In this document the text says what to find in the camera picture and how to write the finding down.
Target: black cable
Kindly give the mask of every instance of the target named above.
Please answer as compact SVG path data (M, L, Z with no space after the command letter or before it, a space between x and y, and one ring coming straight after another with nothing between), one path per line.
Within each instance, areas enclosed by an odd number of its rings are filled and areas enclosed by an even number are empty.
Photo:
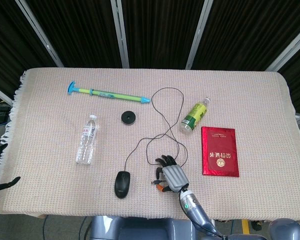
M207 228L201 226L199 223L197 223L196 221L192 220L192 219L189 217L189 215L188 215L187 212L184 210L184 208L182 207L182 204L181 204L181 198L180 198L181 191L182 191L182 190L179 191L179 204L180 204L180 207L181 207L183 213L187 216L187 218L190 219L190 221L191 221L193 224L197 225L199 228L201 228L201 229L207 231L208 233L211 233L211 234L213 234L213 235L215 235L215 236L217 236L217 237L219 237L219 238L222 239L223 236L221 236L221 235L219 235L218 233L215 233L215 232L213 232L213 231L211 231L211 230L209 230L209 229L207 229Z
M92 221L89 223L88 227L87 227L86 230L85 230L83 240L87 240L88 232L89 232L89 230L90 230L90 228L91 228L91 225L92 225Z
M42 225L42 238L43 238L43 240L46 240L46 238L45 238L45 225L46 225L46 221L47 221L48 217L49 217L49 215L47 215L45 217L43 225Z
M80 229L79 229L79 238L78 238L79 240L80 240L80 235L81 235L81 229L82 229L82 227L83 227L83 225L84 225L86 219L87 219L87 216L84 217L84 219L83 219L83 221L82 221L82 223L81 223L81 226L80 226Z
M232 232L234 231L234 221L235 220L232 220L232 224L231 224L231 232L230 232L230 235L232 234Z
M161 90L164 90L164 89L173 89L173 90L177 90L177 91L179 91L179 92L181 93L181 95L182 95L182 103L181 103L181 106L180 106L179 114L178 114L178 117L177 117L176 122L175 122L173 125L170 125L170 123L167 121L166 117L165 117L165 116L164 116L164 115L163 115L163 114L155 107L155 105L154 105L154 101L153 101L154 96L155 96L158 92L160 92ZM167 123L167 125L169 126L169 128L168 128L168 130L167 130L165 133L160 133L160 134L158 134L158 135L155 136L155 137L144 137L144 138L141 138L141 139L139 140L139 142L137 143L136 147L132 150L132 152L130 152L130 154L129 154L128 157L126 158L125 163L124 163L124 171L126 171L127 161L128 161L128 159L129 159L129 157L135 152L135 150L137 150L137 148L138 148L140 142L141 142L142 140L145 140L145 139L149 139L149 140L150 140L150 141L148 142L148 144L146 145L146 148L145 148L146 161L147 161L148 164L150 164L150 165L160 165L160 163L151 163L151 162L149 162L149 158L148 158L148 146L149 146L149 144L150 144L153 140L155 140L155 139L161 139L161 138L163 138L164 136L169 137L170 139L172 139L173 141L175 141L176 144L177 144L177 147L178 147L178 148L177 148L177 154L176 154L176 156L175 156L174 159L177 159L177 157L178 157L178 155L179 155L179 151L180 151L180 146L179 146L179 144L182 145L182 146L184 147L184 149L185 149L185 151L186 151L186 159L185 159L184 163L181 165L181 167L182 167L183 165L186 164L186 162L188 161L188 150L187 150L187 148L186 148L186 146L185 146L184 144L182 144L181 142L177 141L177 139L176 139L176 137L175 137L175 135L174 135L174 133L173 133L173 131L172 131L172 128L179 122L179 118L180 118L180 115L181 115L181 111L182 111L182 108L183 108L183 106L184 106L184 101L185 101L185 96L184 96L184 94L182 93L182 91L180 91L179 89L177 89L177 88L175 88L175 87L163 87L163 88L160 88L158 91L156 91L156 92L152 95L152 97L151 97L151 103L152 103L152 106L153 106L154 110L155 110L157 113L159 113L159 114L163 117L163 119L165 120L165 122ZM167 132L169 132L169 131L171 132L173 138L167 134Z

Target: tablecloth fringe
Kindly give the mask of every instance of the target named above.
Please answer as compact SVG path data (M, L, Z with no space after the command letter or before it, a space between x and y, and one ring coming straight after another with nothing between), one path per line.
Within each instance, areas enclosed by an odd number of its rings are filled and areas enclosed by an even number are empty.
M26 82L26 71L23 72L22 76L20 77L20 87L15 91L14 100L12 101L12 108L10 110L10 122L5 125L5 132L0 138L1 144L8 144L8 146L2 151L0 157L0 178L3 175L2 172L5 169L5 163L7 161L7 152L9 151L9 144L11 143L13 136L14 136L14 129L16 125L16 114L19 111L20 107L20 97L22 96L22 92L24 91L24 84Z

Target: robot finger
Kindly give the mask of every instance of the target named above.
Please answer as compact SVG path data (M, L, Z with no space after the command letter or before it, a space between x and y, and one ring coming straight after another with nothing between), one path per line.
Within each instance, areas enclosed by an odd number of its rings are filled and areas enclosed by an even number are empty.
M167 156L165 156L165 155L161 155L161 157L166 161L166 164L167 164L168 166L173 165L173 164L172 164L172 161L170 160L169 157L167 157Z
M162 165L162 167L166 167L167 166L166 162L164 160L162 160L161 158L157 158L155 161L158 162L158 163L160 163Z
M169 186L166 186L162 189L162 192L165 193L165 192L171 192L172 190L170 189Z
M177 165L175 159L174 159L172 156L168 155L167 157L168 157L168 159L170 159L170 161L172 162L171 165Z
M156 176L156 179L158 180L159 179L159 177L160 177L160 173L164 173L163 171L162 171L162 167L157 167L156 168L156 171L155 171L155 176Z

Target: black round puck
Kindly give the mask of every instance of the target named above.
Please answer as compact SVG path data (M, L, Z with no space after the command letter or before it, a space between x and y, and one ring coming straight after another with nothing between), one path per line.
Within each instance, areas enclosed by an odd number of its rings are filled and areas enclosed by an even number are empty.
M133 111L125 111L121 115L121 120L124 124L131 125L136 120L136 115Z

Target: green plastic syringe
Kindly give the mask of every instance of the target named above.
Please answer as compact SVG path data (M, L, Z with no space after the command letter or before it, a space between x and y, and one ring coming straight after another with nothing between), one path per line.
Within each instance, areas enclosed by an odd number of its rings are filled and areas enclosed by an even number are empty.
M75 82L71 82L68 87L68 94L71 94L72 92L78 92L78 93L85 93L90 95L97 95L100 97L110 98L110 99L125 99L125 100L131 100L140 102L142 104L150 103L151 100L149 98L146 98L144 96L132 96L132 95L126 95L126 94L120 94L115 92L108 92L108 91L100 91L95 89L84 89L75 87Z

